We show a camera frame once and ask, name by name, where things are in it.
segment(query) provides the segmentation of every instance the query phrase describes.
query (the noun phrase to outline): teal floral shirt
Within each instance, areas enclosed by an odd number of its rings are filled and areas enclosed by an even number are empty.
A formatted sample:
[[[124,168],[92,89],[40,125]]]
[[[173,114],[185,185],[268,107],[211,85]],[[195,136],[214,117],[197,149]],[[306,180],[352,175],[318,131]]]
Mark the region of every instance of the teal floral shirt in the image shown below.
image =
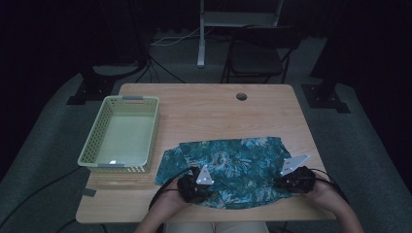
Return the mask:
[[[277,137],[181,143],[164,153],[155,182],[163,184],[188,167],[206,164],[214,181],[208,190],[214,194],[198,205],[247,209],[291,196],[273,187],[284,159],[290,157]]]

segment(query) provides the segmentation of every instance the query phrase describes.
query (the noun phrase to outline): plastic basket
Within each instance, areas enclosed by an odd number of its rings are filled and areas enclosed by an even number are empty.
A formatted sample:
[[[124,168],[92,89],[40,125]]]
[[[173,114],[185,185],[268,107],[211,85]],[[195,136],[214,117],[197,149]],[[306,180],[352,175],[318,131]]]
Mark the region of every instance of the plastic basket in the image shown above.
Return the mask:
[[[91,172],[148,173],[157,122],[157,97],[107,96],[78,164]]]

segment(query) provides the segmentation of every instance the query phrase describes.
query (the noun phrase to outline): chair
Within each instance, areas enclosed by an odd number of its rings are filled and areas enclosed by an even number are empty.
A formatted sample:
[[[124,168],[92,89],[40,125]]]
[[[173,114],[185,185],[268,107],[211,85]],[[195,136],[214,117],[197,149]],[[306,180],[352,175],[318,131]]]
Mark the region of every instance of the chair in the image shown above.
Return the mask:
[[[282,75],[285,82],[290,55],[300,45],[297,28],[291,26],[244,26],[231,38],[221,83],[234,77],[266,77]],[[278,50],[286,49],[279,55]]]

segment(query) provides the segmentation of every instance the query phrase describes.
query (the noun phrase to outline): wooden table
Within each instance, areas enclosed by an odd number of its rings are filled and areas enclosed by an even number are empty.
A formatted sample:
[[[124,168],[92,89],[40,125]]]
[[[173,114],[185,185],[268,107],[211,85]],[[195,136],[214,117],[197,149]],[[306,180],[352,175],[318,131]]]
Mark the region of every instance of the wooden table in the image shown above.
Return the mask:
[[[236,98],[247,95],[245,101]],[[280,137],[292,156],[311,154],[306,166],[325,170],[293,89],[285,84],[127,83],[120,95],[159,97],[159,124],[148,174],[91,173],[78,222],[139,222],[159,189],[155,175],[166,150],[182,142],[249,137]],[[246,210],[193,205],[171,221],[305,220],[334,218],[302,197]]]

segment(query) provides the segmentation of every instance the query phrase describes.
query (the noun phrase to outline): person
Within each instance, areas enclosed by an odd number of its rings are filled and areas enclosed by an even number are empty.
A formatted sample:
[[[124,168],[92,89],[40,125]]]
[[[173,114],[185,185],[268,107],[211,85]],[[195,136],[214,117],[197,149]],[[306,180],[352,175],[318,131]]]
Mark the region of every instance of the person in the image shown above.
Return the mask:
[[[177,189],[175,179],[166,189]],[[312,191],[302,194],[319,207],[335,214],[343,233],[362,233],[361,223],[351,206],[327,183],[316,181]],[[135,233],[155,233],[158,227],[180,210],[190,206],[178,191],[165,191],[137,226]],[[261,232],[269,233],[264,221],[167,223],[166,232]]]

